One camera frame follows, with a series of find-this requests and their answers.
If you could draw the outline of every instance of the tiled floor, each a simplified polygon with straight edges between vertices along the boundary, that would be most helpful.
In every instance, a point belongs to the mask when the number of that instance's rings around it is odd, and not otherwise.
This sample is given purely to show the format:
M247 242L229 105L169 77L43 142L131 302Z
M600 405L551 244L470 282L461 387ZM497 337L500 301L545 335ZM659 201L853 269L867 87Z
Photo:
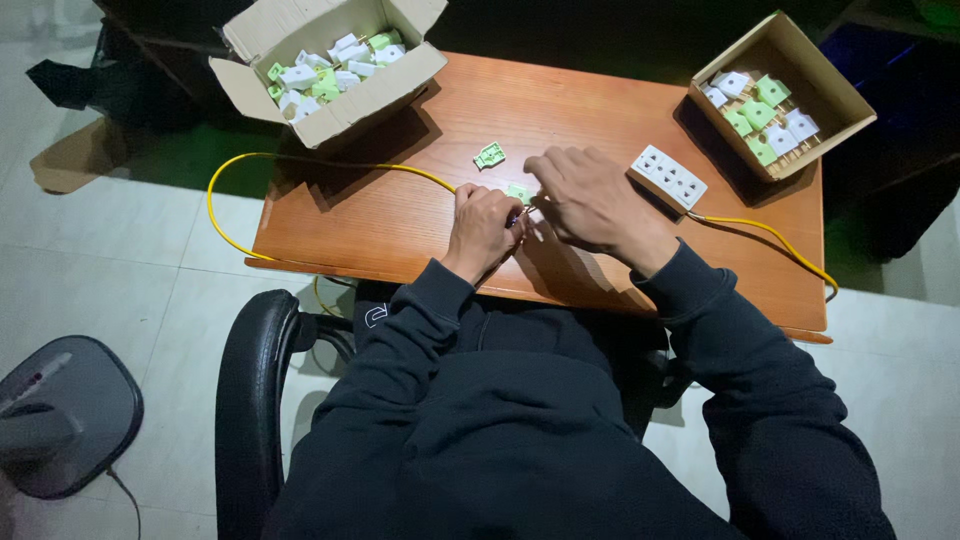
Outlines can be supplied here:
M47 53L82 58L84 51ZM29 64L38 60L32 54L22 44L0 43L3 61ZM290 290L304 309L319 311L310 278L244 266L210 227L198 191L101 178L70 195L42 193L27 161L90 114L56 110L29 83L4 77L0 90L18 88L34 109L25 114L4 102L0 110L0 377L60 335L85 333L107 343L146 402L143 427L116 463L143 508L144 537L213 538L213 404L229 327L240 306L268 289ZM41 129L28 129L35 124ZM222 226L251 244L260 202L220 196L216 205ZM342 287L323 285L321 294L325 303L349 304ZM837 381L847 424L876 462L895 528L903 538L955 537L960 308L845 290L828 312L835 343L807 349ZM315 354L316 363L297 355L286 383L285 454L343 371L331 349ZM678 405L684 426L654 423L645 443L726 516L700 415L708 397L702 388L689 390ZM133 538L132 508L108 480L59 502L0 485L0 537Z

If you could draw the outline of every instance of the electrical socket outlet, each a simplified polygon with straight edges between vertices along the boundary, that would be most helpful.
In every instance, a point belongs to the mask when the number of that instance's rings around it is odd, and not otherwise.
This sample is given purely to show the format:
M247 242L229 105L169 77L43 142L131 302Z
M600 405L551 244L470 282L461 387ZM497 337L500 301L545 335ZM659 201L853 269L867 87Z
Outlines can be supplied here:
M634 161L627 176L646 187L679 214L693 209L707 185L682 165L655 148L647 146Z

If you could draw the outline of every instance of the right hand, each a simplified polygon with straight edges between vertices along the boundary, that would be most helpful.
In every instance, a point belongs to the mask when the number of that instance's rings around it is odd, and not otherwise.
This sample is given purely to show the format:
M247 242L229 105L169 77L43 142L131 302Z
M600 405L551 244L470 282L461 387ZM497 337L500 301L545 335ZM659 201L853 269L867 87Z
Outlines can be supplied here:
M636 194L623 167L596 148L551 146L529 158L523 171L543 186L548 198L538 197L536 206L562 242L610 255L646 277L677 253L670 222Z

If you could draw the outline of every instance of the left hand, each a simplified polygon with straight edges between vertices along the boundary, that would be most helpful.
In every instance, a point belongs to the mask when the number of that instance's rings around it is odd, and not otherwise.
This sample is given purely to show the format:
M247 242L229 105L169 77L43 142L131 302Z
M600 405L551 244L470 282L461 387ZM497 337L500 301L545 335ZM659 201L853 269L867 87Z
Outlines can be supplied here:
M456 191L450 247L440 264L476 286L523 239L527 216L507 229L523 203L503 191L463 184Z

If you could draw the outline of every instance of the open cardboard box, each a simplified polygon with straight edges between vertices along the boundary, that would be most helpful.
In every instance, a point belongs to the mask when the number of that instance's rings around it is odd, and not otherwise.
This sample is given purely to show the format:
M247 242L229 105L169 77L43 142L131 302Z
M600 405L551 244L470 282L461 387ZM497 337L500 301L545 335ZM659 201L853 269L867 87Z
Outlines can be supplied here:
M258 0L223 31L248 65L211 58L210 67L241 114L289 125L307 148L334 137L343 142L411 103L446 65L446 57L423 40L445 7L446 0ZM347 34L372 37L390 29L403 36L403 58L289 124L267 93L274 62L292 65L301 49L326 58L326 50Z
M769 73L773 79L782 81L792 92L790 99L820 127L817 135L821 143L779 171L768 171L700 89L720 71ZM690 83L687 94L733 149L767 182L783 180L800 171L876 120L876 112L856 88L783 12L765 18L700 70Z

